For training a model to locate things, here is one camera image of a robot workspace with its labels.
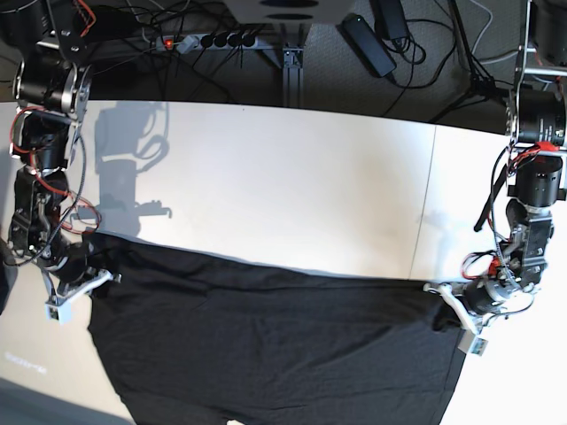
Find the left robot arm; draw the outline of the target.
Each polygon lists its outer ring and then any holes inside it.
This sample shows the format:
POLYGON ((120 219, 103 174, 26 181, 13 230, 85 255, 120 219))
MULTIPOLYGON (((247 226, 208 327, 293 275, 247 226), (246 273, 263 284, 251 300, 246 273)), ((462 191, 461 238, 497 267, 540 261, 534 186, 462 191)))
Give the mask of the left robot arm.
POLYGON ((517 293, 534 295, 548 264, 553 237, 551 207, 566 198, 566 3, 529 1, 521 42, 514 52, 514 80, 500 89, 469 45, 456 2, 449 2, 470 72, 470 88, 433 117, 439 121, 466 100, 497 100, 506 108, 508 145, 493 165, 488 199, 475 224, 492 230, 494 247, 475 251, 462 263, 463 282, 431 283, 454 310, 466 336, 509 317, 506 304, 517 293))

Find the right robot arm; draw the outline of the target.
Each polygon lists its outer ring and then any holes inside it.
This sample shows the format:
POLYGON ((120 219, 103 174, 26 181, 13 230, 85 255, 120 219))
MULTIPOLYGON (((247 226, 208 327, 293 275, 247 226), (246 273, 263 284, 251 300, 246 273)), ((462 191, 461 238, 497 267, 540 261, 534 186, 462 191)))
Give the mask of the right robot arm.
POLYGON ((82 201, 66 178, 71 152, 85 144, 81 130, 91 69, 85 37, 96 22, 83 1, 3 1, 1 39, 22 56, 12 93, 18 104, 10 153, 22 163, 14 183, 8 241, 15 266, 37 266, 60 319, 79 296, 120 276, 91 267, 88 243, 71 243, 66 220, 82 201))

